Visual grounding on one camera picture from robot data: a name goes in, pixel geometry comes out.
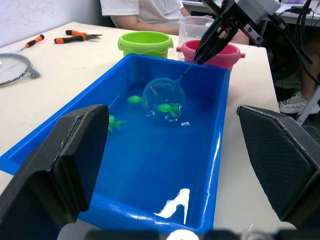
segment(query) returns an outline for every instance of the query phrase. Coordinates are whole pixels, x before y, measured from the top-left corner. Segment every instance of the orange handle pliers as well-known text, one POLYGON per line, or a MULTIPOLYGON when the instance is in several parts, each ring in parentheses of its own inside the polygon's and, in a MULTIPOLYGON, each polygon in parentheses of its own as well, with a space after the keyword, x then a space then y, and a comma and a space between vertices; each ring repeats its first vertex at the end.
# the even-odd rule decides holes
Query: orange handle pliers
POLYGON ((66 30, 65 34, 70 35, 72 37, 60 37, 54 39, 56 44, 67 44, 72 42, 83 42, 85 40, 90 39, 99 39, 102 34, 87 34, 86 32, 79 32, 75 30, 66 30))

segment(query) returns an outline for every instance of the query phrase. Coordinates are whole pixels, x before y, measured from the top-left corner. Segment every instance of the screwdriver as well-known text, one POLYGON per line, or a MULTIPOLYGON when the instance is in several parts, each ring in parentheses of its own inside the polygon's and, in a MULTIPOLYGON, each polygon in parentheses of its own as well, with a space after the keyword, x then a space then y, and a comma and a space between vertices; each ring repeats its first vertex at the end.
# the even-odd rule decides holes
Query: screwdriver
POLYGON ((45 39, 45 36, 43 36, 42 34, 40 34, 40 36, 38 36, 35 40, 31 40, 29 42, 27 42, 25 44, 25 46, 23 48, 20 49, 20 51, 23 51, 25 49, 28 49, 30 47, 32 47, 33 45, 35 45, 36 43, 40 42, 41 40, 45 39))

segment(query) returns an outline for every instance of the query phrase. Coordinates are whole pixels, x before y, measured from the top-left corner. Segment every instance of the metal frame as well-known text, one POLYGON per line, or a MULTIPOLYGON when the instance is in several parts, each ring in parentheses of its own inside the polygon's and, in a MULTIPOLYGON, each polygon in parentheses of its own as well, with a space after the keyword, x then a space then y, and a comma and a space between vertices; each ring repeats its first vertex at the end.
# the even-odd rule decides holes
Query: metal frame
POLYGON ((301 114, 299 115, 299 117, 297 118, 297 123, 301 126, 302 124, 304 124, 305 120, 307 119, 307 117, 309 116, 309 114, 311 113, 312 108, 318 104, 318 101, 320 100, 320 86, 317 86, 312 97, 310 98, 310 100, 308 101, 308 103, 304 106, 301 114))

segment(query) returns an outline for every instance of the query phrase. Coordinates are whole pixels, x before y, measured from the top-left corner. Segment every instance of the white shirt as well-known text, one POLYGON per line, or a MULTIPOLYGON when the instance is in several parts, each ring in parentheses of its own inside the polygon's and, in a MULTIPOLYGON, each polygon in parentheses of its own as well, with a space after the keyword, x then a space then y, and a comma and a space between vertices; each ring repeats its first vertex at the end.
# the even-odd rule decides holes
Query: white shirt
POLYGON ((100 0, 103 16, 138 15, 140 22, 178 27, 183 18, 181 0, 100 0))

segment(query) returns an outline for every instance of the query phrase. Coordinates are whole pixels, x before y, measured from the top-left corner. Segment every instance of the green toy fish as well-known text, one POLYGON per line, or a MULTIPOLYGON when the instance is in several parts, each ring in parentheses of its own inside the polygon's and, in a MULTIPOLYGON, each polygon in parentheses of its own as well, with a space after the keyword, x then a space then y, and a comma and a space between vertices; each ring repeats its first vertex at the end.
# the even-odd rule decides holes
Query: green toy fish
POLYGON ((181 113, 180 103, 175 103, 173 106, 171 106, 170 104, 159 105, 158 111, 163 113, 170 113, 172 117, 176 118, 177 114, 181 113))
POLYGON ((120 125, 123 124, 124 122, 125 122, 124 120, 116 121, 115 116, 109 115, 109 127, 108 127, 108 131, 110 131, 110 132, 112 133, 113 128, 120 129, 120 125))
POLYGON ((141 102, 141 97, 140 97, 140 96, 137 96, 137 95, 131 96, 131 97, 128 98, 128 102, 129 102, 130 104, 140 103, 140 102, 141 102))

